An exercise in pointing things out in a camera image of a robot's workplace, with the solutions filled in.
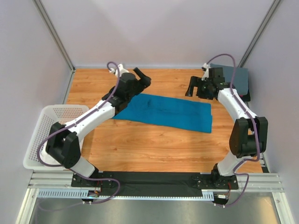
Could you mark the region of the blue t shirt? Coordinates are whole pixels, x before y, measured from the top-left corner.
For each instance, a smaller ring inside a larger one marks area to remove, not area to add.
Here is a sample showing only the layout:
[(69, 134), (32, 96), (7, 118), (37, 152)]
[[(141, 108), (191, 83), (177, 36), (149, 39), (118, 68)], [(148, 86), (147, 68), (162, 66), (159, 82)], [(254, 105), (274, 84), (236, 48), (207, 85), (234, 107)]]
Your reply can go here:
[(139, 94), (114, 119), (168, 126), (202, 133), (212, 132), (211, 105), (190, 100)]

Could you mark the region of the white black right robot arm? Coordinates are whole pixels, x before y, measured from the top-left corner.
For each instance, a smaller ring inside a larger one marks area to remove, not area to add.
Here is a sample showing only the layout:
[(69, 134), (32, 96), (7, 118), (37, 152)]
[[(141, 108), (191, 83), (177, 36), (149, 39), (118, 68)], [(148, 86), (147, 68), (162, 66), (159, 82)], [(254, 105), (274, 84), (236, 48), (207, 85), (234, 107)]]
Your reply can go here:
[(191, 77), (186, 96), (191, 97), (193, 89), (197, 88), (197, 97), (216, 99), (234, 121), (229, 138), (229, 152), (222, 161), (214, 165), (208, 175), (207, 184), (219, 189), (234, 185), (237, 170), (244, 163), (260, 160), (261, 153), (266, 150), (268, 120), (257, 116), (246, 106), (234, 85), (226, 82), (221, 67), (211, 68), (204, 64), (202, 70), (203, 77)]

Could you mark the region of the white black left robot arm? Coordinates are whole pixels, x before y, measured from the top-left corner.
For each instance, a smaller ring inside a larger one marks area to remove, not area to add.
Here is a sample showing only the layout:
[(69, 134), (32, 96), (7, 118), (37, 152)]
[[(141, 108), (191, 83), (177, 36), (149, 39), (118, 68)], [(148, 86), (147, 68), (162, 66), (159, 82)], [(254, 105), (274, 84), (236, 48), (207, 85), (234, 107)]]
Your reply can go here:
[(90, 110), (76, 119), (65, 123), (55, 123), (46, 140), (45, 152), (62, 166), (82, 178), (87, 187), (98, 183), (99, 170), (81, 155), (80, 143), (91, 131), (104, 121), (123, 111), (133, 97), (151, 85), (151, 78), (138, 68), (129, 72), (122, 64), (108, 67), (117, 78), (112, 89)]

